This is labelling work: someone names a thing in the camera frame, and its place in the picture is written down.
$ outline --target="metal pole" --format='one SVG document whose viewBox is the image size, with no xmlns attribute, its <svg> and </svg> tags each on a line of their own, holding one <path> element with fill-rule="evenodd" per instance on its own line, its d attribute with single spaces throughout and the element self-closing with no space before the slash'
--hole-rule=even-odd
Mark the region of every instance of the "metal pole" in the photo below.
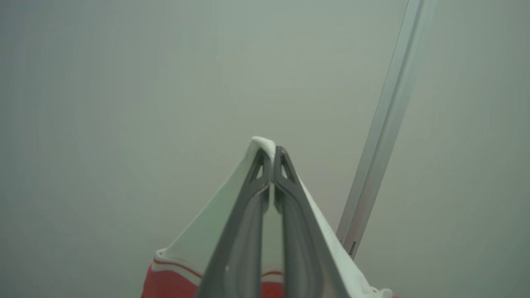
<svg viewBox="0 0 530 298">
<path fill-rule="evenodd" d="M 353 258 L 368 224 L 409 103 L 436 0 L 409 0 L 372 126 L 337 229 Z"/>
</svg>

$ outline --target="gray wall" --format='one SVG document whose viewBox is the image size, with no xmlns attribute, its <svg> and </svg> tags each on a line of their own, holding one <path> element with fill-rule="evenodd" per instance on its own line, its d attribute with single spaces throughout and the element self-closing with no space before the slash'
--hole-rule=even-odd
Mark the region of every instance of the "gray wall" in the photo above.
<svg viewBox="0 0 530 298">
<path fill-rule="evenodd" d="M 0 296 L 138 297 L 253 135 L 336 228 L 405 4 L 2 1 Z"/>
<path fill-rule="evenodd" d="M 439 1 L 356 264 L 402 297 L 529 297 L 529 1 Z"/>
</svg>

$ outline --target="white fabric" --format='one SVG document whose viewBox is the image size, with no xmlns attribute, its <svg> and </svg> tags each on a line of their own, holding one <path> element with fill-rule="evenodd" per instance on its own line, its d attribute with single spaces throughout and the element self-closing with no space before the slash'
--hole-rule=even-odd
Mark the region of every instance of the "white fabric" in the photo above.
<svg viewBox="0 0 530 298">
<path fill-rule="evenodd" d="M 204 273 L 259 148 L 262 148 L 269 155 L 272 166 L 276 149 L 275 143 L 262 137 L 252 137 L 243 160 L 233 174 L 185 231 L 167 249 L 161 251 L 162 258 L 183 261 L 191 269 L 200 274 Z M 352 298 L 391 298 L 392 291 L 387 289 L 378 291 L 369 285 L 362 272 L 341 246 L 333 229 L 329 226 L 301 179 L 300 182 L 349 295 Z M 270 191 L 269 195 L 269 201 L 273 202 L 274 191 Z M 281 216 L 272 205 L 269 206 L 263 218 L 262 243 L 263 272 L 282 271 Z"/>
</svg>

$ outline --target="cloth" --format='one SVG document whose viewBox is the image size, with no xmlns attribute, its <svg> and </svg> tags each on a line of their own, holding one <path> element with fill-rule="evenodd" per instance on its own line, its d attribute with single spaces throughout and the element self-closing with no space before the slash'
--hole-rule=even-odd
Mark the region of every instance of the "cloth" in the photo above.
<svg viewBox="0 0 530 298">
<path fill-rule="evenodd" d="M 156 251 L 147 271 L 142 298 L 193 298 L 241 185 L 260 148 L 269 155 L 271 162 L 274 161 L 275 143 L 262 137 L 252 137 L 242 161 L 213 199 L 166 249 Z M 340 244 L 301 179 L 300 182 L 350 297 L 391 298 L 392 291 L 379 291 L 369 285 Z M 274 191 L 270 191 L 269 196 L 269 201 L 274 201 Z M 263 216 L 262 298 L 283 297 L 281 236 L 281 215 L 274 207 L 269 207 Z"/>
</svg>

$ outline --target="silver metal frame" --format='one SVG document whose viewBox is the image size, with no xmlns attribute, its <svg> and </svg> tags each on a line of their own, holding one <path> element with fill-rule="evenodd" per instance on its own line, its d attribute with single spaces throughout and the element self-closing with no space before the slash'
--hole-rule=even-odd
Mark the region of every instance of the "silver metal frame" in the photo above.
<svg viewBox="0 0 530 298">
<path fill-rule="evenodd" d="M 337 229 L 353 258 L 374 207 L 416 80 L 436 0 L 409 0 L 372 126 Z"/>
</svg>

